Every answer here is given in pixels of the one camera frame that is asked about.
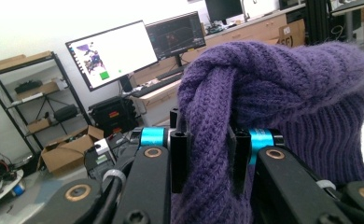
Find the purple knit hat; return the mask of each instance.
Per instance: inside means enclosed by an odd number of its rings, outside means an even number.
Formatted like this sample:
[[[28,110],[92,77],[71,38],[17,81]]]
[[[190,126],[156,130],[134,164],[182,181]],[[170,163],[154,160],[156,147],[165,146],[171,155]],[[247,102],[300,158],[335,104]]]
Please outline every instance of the purple knit hat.
[[[173,223],[250,223],[254,167],[231,191],[226,133],[231,111],[246,128],[275,128],[287,146],[335,184],[364,180],[364,52],[328,42],[289,49],[230,42],[186,69],[179,109],[193,135],[189,179],[173,195]]]

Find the black bag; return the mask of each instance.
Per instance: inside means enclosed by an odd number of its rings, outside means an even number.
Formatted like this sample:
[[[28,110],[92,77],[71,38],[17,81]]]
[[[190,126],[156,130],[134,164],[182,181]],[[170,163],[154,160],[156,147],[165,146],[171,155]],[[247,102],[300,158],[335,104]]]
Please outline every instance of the black bag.
[[[54,112],[54,118],[59,122],[71,119],[76,115],[77,108],[75,107],[75,105],[68,105]]]

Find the desk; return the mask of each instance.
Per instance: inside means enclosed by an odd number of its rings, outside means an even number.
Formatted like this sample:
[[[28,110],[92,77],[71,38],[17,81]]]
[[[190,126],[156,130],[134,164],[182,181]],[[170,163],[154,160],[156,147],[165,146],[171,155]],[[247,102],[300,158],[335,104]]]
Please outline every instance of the desk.
[[[208,35],[205,37],[206,46],[184,53],[181,56],[182,62],[192,62],[206,49],[226,42],[244,40],[268,41],[276,39],[279,36],[279,27],[287,25],[286,14],[302,7],[305,7],[305,4],[300,4],[285,10],[278,10],[270,15],[248,20],[248,22],[230,29]],[[134,74],[131,78],[132,85],[136,87],[137,85],[146,83],[156,78],[156,76],[171,70],[175,65],[175,58],[159,61]],[[177,105],[177,86],[179,86],[179,82],[170,84],[143,97],[133,98],[135,108],[141,114],[145,126],[157,125],[169,118],[170,110]]]

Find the knit beanie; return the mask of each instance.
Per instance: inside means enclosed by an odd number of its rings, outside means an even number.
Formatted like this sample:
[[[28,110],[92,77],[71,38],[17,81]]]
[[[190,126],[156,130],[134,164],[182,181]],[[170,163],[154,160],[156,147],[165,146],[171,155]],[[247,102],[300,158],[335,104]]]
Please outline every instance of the knit beanie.
[[[254,169],[232,192],[227,128],[277,129],[287,147],[335,184],[364,180],[364,52],[328,42],[290,49],[256,41],[213,47],[190,63],[178,89],[192,134],[190,172],[172,195],[173,223],[251,223]]]

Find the black cable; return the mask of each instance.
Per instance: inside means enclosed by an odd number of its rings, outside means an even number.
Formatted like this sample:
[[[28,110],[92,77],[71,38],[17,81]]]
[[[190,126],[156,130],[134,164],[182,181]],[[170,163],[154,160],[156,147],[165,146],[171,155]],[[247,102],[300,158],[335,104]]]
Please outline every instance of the black cable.
[[[122,182],[121,179],[117,176],[112,176],[112,178],[113,180],[109,194],[107,195],[105,203],[101,208],[101,210],[99,211],[97,217],[92,222],[93,224],[108,223],[111,214],[114,213],[114,210],[117,205],[117,198],[121,192]]]

